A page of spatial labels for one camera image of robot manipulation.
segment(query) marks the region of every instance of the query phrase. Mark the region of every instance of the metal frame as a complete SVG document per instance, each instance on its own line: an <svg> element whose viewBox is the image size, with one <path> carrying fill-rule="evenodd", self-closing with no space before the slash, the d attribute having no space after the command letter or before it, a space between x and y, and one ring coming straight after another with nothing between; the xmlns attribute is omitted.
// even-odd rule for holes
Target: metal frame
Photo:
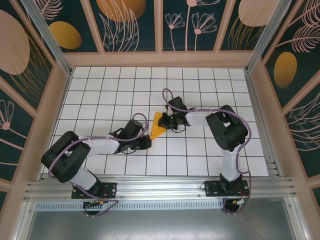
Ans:
<svg viewBox="0 0 320 240"><path fill-rule="evenodd" d="M311 240L311 236L302 215L297 197L284 197L286 209L288 211L291 225L297 240Z"/></svg>
<svg viewBox="0 0 320 240"><path fill-rule="evenodd" d="M51 127L49 136L52 136L52 135L53 135L53 133L54 133L54 131L55 131L55 128L56 128L56 126L57 126L58 119L59 119L59 115L60 115L60 113L61 113L61 111L62 111L63 102L64 102L64 100L65 100L65 98L66 98L66 96L67 96L68 88L69 88L69 85L70 85L70 83L71 83L71 80L72 80L73 75L74 75L74 70L72 69L72 70L71 70L71 74L66 76L66 81L65 81L65 84L64 84L64 87L63 87L64 90L63 90L63 93L62 93L62 95L60 96L60 100L59 100L59 109L58 109L58 111L57 111L57 115L55 116L54 124L53 124L52 127ZM47 140L46 147L45 147L46 150L49 148L50 143L51 143L51 137L49 137L48 140ZM38 170L38 174L37 174L37 176L36 176L36 178L35 178L37 181L41 181L42 169L43 169L43 168L40 167L40 169Z"/></svg>
<svg viewBox="0 0 320 240"><path fill-rule="evenodd" d="M36 209L36 202L23 202L10 240L25 240Z"/></svg>
<svg viewBox="0 0 320 240"><path fill-rule="evenodd" d="M283 171L280 166L279 158L276 154L275 146L272 142L271 133L268 129L267 120L264 112L262 111L262 106L260 104L260 99L257 95L255 84L251 78L251 74L247 71L244 72L246 83L248 86L248 91L252 101L253 111L255 113L257 127L262 133L260 136L264 157L266 158L266 164L268 167L268 172L270 177L282 177Z"/></svg>
<svg viewBox="0 0 320 240"><path fill-rule="evenodd" d="M250 59L247 62L246 66L249 73L255 68L259 59L262 56L262 53L268 46L269 41L272 39L273 35L277 31L283 16L286 14L287 10L290 7L291 1L292 0L280 0L277 6L275 7L275 11L270 17L268 24L265 26L257 44L254 47L252 55L250 56Z"/></svg>
<svg viewBox="0 0 320 240"><path fill-rule="evenodd" d="M51 33L45 19L41 16L35 2L30 0L21 0L21 3L23 4L27 14L29 14L30 18L32 19L37 30L40 32L41 36L47 43L55 59L60 64L62 70L66 75L70 75L71 67L69 66L61 48L57 44L55 37Z"/></svg>
<svg viewBox="0 0 320 240"><path fill-rule="evenodd" d="M127 176L97 175L103 182L117 183L116 198L121 200L191 200L208 199L200 189L204 181L219 180L208 176ZM77 201L71 199L72 185L44 178L30 182L24 195L26 202ZM252 198L292 197L295 190L290 178L253 177Z"/></svg>

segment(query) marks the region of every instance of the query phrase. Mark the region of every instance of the orange circle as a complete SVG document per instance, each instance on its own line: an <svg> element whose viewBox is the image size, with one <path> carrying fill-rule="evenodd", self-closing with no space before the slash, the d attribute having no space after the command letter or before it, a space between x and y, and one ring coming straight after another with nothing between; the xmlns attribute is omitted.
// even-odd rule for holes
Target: orange circle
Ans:
<svg viewBox="0 0 320 240"><path fill-rule="evenodd" d="M146 9L146 0L96 0L96 3L105 16L120 23L130 22L130 10L138 19Z"/></svg>

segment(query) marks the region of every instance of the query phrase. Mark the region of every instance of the mounting plate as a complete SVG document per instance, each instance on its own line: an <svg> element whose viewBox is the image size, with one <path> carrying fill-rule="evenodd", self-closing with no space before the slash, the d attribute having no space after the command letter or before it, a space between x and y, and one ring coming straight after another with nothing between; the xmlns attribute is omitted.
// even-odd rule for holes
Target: mounting plate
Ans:
<svg viewBox="0 0 320 240"><path fill-rule="evenodd" d="M96 195L98 198L102 199L114 199L117 192L117 183L115 182L102 182L100 186L100 191ZM84 194L79 188L72 185L72 199L92 199L92 197Z"/></svg>
<svg viewBox="0 0 320 240"><path fill-rule="evenodd" d="M239 182L239 188L246 194L249 194L248 182L246 180L241 180ZM228 197L228 196L241 196L241 191L237 190L234 192L226 193L224 189L220 186L220 181L205 181L204 190L206 197Z"/></svg>

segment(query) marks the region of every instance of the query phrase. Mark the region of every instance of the dark teal wallpaper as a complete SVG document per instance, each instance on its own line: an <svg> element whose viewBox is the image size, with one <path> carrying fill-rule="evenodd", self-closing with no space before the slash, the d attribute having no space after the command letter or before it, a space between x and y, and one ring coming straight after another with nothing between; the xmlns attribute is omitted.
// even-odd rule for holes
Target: dark teal wallpaper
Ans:
<svg viewBox="0 0 320 240"><path fill-rule="evenodd" d="M308 178L320 174L320 83L285 116Z"/></svg>
<svg viewBox="0 0 320 240"><path fill-rule="evenodd" d="M314 188L313 194L315 196L316 202L318 203L318 206L320 207L320 187Z"/></svg>
<svg viewBox="0 0 320 240"><path fill-rule="evenodd" d="M97 52L80 0L34 0L34 2L62 52Z"/></svg>
<svg viewBox="0 0 320 240"><path fill-rule="evenodd" d="M320 70L320 2L303 2L265 64L284 107Z"/></svg>
<svg viewBox="0 0 320 240"><path fill-rule="evenodd" d="M284 25L284 22L287 20L287 17L288 17L288 15L290 14L292 8L295 6L296 2L297 2L297 0L292 0L292 1L291 1L290 6L289 6L288 10L286 11L286 13L285 13L282 21L280 22L277 30L276 30L275 33L273 34L272 38L271 38L270 41L269 41L269 44L266 46L265 50L264 50L263 53L262 53L262 58L263 58L263 59L265 58L265 55L267 54L267 52L268 52L271 44L274 42L276 36L278 35L280 29L281 29L282 26Z"/></svg>
<svg viewBox="0 0 320 240"><path fill-rule="evenodd" d="M5 203L6 196L7 196L7 193L5 191L0 191L0 213L1 213L2 206Z"/></svg>
<svg viewBox="0 0 320 240"><path fill-rule="evenodd" d="M0 89L0 179L12 180L33 120Z"/></svg>
<svg viewBox="0 0 320 240"><path fill-rule="evenodd" d="M154 0L90 0L106 52L156 50Z"/></svg>
<svg viewBox="0 0 320 240"><path fill-rule="evenodd" d="M253 50L278 0L236 0L221 51Z"/></svg>
<svg viewBox="0 0 320 240"><path fill-rule="evenodd" d="M227 0L164 0L163 50L212 51Z"/></svg>
<svg viewBox="0 0 320 240"><path fill-rule="evenodd" d="M52 65L8 0L0 1L0 77L38 108Z"/></svg>

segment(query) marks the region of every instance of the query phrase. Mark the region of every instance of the white grid floor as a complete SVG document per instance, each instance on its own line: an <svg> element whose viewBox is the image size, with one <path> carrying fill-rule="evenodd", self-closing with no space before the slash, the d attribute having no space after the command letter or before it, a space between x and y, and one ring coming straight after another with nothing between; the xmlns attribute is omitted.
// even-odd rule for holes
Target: white grid floor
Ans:
<svg viewBox="0 0 320 240"><path fill-rule="evenodd" d="M66 131L80 136L107 135L125 127L134 113L149 118L151 134L155 112L166 111L164 88L169 88L174 97L180 96L188 108L230 105L252 129L252 140L241 153L240 168L246 171L249 166L254 177L268 176L242 69L76 67L51 145ZM87 158L83 166L94 174L218 176L222 151L208 127L192 126L182 133L167 131L147 150L96 155Z"/></svg>

